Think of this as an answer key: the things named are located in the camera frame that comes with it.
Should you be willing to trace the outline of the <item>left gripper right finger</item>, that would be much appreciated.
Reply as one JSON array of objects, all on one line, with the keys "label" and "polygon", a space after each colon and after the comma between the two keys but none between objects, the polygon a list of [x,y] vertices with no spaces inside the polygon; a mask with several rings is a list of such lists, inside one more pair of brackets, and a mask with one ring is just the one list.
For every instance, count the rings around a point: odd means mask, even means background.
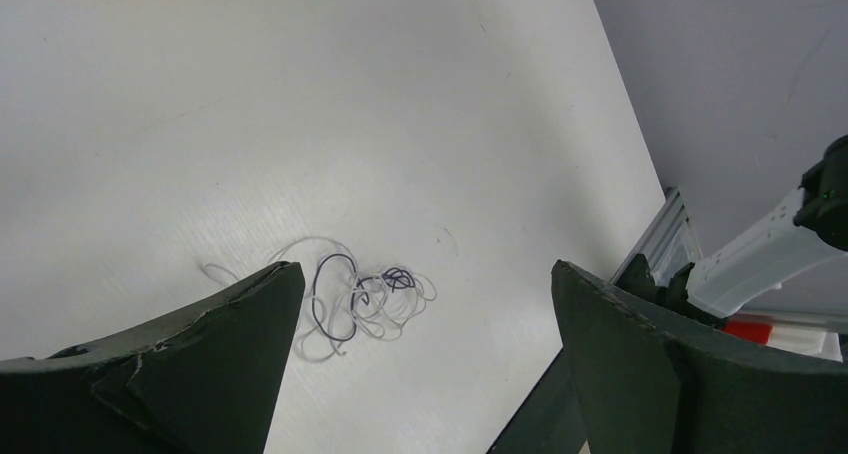
[{"label": "left gripper right finger", "polygon": [[843,453],[844,364],[756,344],[577,265],[551,271],[594,453]]}]

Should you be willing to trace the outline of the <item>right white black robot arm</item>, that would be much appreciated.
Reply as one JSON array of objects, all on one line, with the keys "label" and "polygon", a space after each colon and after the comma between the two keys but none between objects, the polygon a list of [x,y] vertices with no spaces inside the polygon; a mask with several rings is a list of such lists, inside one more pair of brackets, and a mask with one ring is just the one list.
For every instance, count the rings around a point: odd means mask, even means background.
[{"label": "right white black robot arm", "polygon": [[704,325],[722,327],[761,294],[847,253],[847,139],[840,137],[771,212],[712,256],[658,284],[644,254],[620,289]]}]

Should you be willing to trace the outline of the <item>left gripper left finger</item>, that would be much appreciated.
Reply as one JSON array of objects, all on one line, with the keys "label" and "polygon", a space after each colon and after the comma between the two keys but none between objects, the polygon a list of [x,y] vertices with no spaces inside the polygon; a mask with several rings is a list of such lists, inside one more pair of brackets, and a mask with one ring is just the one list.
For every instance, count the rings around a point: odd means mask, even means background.
[{"label": "left gripper left finger", "polygon": [[301,311],[275,262],[127,330],[1,364],[5,453],[260,453]]}]

